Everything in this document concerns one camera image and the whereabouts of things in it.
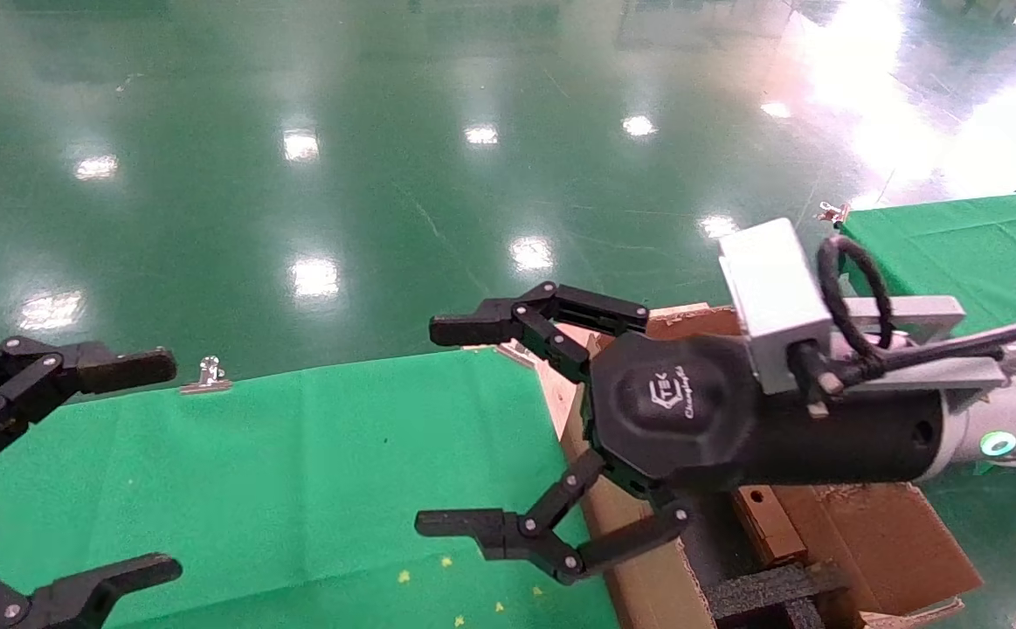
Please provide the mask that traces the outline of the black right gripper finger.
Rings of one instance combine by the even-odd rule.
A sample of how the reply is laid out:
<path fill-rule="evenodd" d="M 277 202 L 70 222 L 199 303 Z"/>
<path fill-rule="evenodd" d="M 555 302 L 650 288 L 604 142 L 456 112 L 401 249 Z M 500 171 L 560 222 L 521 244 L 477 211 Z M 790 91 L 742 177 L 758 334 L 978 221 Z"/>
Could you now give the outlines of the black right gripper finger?
<path fill-rule="evenodd" d="M 568 323 L 609 337 L 644 333 L 650 311 L 568 284 L 547 281 L 515 298 L 488 298 L 471 314 L 436 315 L 429 320 L 435 345 L 502 345 L 516 340 L 575 384 L 591 381 L 591 355 L 557 323 Z"/>
<path fill-rule="evenodd" d="M 690 525 L 691 502 L 663 493 L 652 502 L 651 516 L 571 546 L 556 533 L 556 526 L 605 470 L 602 454 L 587 450 L 525 513 L 495 508 L 423 510 L 416 514 L 412 527 L 424 537 L 471 538 L 485 560 L 527 561 L 553 580 L 571 585 L 675 541 Z"/>

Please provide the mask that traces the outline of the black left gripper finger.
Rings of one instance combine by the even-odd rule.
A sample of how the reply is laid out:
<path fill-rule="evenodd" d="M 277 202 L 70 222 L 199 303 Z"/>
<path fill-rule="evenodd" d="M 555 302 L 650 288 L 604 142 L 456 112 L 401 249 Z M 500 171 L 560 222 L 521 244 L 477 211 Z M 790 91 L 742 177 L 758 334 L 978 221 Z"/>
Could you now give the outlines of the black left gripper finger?
<path fill-rule="evenodd" d="M 169 555 L 141 555 L 62 577 L 25 596 L 0 580 L 0 628 L 101 628 L 120 597 L 176 581 Z"/>
<path fill-rule="evenodd" d="M 117 355 L 101 342 L 1 340 L 0 453 L 76 395 L 140 389 L 176 375 L 175 356 L 165 348 Z"/>

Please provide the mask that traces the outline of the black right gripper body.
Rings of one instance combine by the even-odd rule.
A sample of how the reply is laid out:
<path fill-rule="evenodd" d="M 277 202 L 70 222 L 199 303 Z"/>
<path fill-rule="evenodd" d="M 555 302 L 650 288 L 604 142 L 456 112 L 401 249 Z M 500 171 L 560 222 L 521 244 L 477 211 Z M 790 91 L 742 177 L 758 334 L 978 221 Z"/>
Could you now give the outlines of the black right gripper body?
<path fill-rule="evenodd" d="M 615 338 L 589 363 L 589 446 L 626 491 L 910 482 L 942 445 L 938 391 L 853 394 L 813 418 L 767 397 L 738 339 Z"/>

